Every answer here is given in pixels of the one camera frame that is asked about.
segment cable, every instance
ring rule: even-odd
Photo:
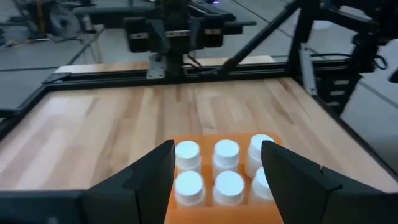
[[[380,64],[377,62],[376,59],[380,59],[380,61],[381,61],[381,63],[383,64],[383,66],[380,66]],[[386,69],[388,68],[388,62],[387,62],[387,60],[386,60],[383,56],[376,55],[376,57],[374,58],[373,63],[374,63],[374,65],[375,65],[377,68],[379,68],[380,70],[386,70]]]
[[[188,57],[193,63],[197,64],[198,67],[202,68],[202,65],[201,65],[196,59],[194,59],[191,55],[188,54],[187,57]]]
[[[311,54],[311,57],[324,57],[324,56],[342,56],[342,57],[351,57],[350,54],[343,54],[343,53],[325,53],[325,54]],[[376,66],[380,70],[386,70],[388,68],[387,60],[381,56],[376,55],[373,60],[374,66]]]
[[[264,17],[260,16],[258,13],[254,12],[253,10],[249,9],[248,7],[244,6],[243,4],[237,2],[237,0],[232,0],[233,2],[235,2],[237,5],[243,7],[245,10],[253,13],[254,15],[256,15],[258,18],[262,19],[263,21],[267,22],[267,23],[271,23],[269,20],[265,19]],[[283,33],[285,36],[293,39],[293,36],[288,34],[287,32],[285,32],[284,30],[282,30],[281,28],[277,28],[277,30],[279,30],[281,33]],[[311,47],[308,48],[311,52],[315,53],[315,54],[319,54],[316,50],[312,49]]]

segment gray floor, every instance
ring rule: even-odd
[[[256,26],[246,27],[243,35],[227,36],[219,49],[205,49],[195,52],[197,58],[231,57],[264,26],[266,26],[290,0],[221,0],[221,7],[240,16],[255,20]],[[135,0],[136,5],[147,4]],[[10,0],[0,1],[0,22],[13,14]],[[99,6],[120,7],[127,0],[97,0]],[[363,13],[349,8],[345,11],[363,16]],[[271,55],[276,61],[285,61],[297,15],[293,15],[279,30],[274,32],[251,55]],[[338,25],[325,30],[314,30],[309,46],[317,53],[350,53],[354,32]],[[132,54],[127,50],[123,30],[108,29],[100,36],[99,44],[105,63],[146,61],[148,54]],[[0,69],[61,66],[66,64],[80,49],[78,42],[54,44],[51,42],[22,45],[11,49],[0,49]],[[398,42],[393,41],[381,49],[381,55],[390,63],[388,70],[364,74],[357,86],[345,113],[345,119],[369,143],[389,156],[398,169],[398,162],[391,156],[398,145],[398,86],[387,81],[398,66]],[[93,63],[86,52],[76,63]],[[51,70],[34,72],[0,72],[0,108],[15,108],[51,73]]]

